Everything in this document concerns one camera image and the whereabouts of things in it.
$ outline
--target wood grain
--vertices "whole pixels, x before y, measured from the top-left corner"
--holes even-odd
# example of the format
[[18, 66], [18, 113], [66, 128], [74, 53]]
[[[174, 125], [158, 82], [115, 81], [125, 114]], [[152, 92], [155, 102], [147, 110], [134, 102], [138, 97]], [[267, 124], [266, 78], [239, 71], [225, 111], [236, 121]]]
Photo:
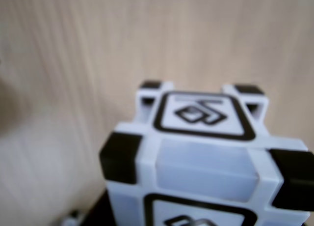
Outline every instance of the wood grain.
[[91, 206], [98, 151], [144, 79], [257, 83], [270, 132], [314, 151], [313, 2], [0, 0], [0, 225]]

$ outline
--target cube face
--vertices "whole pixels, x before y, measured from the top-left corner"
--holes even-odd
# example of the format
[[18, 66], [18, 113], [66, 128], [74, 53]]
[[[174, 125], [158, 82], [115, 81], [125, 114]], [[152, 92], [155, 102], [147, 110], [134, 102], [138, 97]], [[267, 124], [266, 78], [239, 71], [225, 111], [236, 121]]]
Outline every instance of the cube face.
[[257, 220], [248, 209], [160, 194], [147, 195], [144, 204], [146, 226], [253, 226]]
[[249, 141], [255, 133], [238, 101], [225, 94], [170, 92], [154, 122], [163, 132]]

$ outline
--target logo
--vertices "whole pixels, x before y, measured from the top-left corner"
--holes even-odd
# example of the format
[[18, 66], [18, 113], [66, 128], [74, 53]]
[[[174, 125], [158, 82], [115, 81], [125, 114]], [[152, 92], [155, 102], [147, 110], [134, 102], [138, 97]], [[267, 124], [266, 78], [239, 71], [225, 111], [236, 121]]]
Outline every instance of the logo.
[[227, 118], [222, 112], [210, 107], [211, 103], [222, 104], [221, 100], [200, 100], [193, 106], [187, 106], [175, 111], [175, 114], [188, 123], [202, 122], [205, 125], [215, 125]]
[[193, 220], [187, 215], [180, 215], [172, 219], [166, 220], [165, 225], [167, 226], [218, 226], [207, 219]]
[[154, 120], [162, 132], [249, 141], [254, 130], [236, 98], [219, 93], [164, 94]]

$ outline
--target white cube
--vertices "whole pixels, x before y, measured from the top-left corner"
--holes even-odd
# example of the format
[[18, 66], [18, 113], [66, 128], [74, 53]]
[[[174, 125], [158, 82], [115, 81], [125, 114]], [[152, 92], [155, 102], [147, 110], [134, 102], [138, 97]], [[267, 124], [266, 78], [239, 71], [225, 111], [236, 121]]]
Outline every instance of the white cube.
[[301, 226], [314, 210], [314, 155], [268, 133], [267, 107], [255, 85], [145, 82], [133, 122], [100, 153], [117, 225]]

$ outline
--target black corner piece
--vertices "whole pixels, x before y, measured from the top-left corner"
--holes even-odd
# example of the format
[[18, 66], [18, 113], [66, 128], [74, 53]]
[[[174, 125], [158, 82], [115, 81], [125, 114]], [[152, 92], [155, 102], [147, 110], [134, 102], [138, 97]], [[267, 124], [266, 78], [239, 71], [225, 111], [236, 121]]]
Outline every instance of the black corner piece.
[[153, 80], [147, 80], [142, 83], [141, 88], [152, 88], [152, 89], [158, 89], [160, 88], [161, 82], [160, 81], [153, 81]]
[[309, 151], [271, 149], [284, 183], [273, 201], [282, 209], [314, 211], [314, 155]]
[[105, 179], [136, 184], [135, 158], [141, 135], [112, 133], [100, 152]]
[[240, 93], [264, 95], [264, 92], [256, 85], [235, 85], [235, 87]]

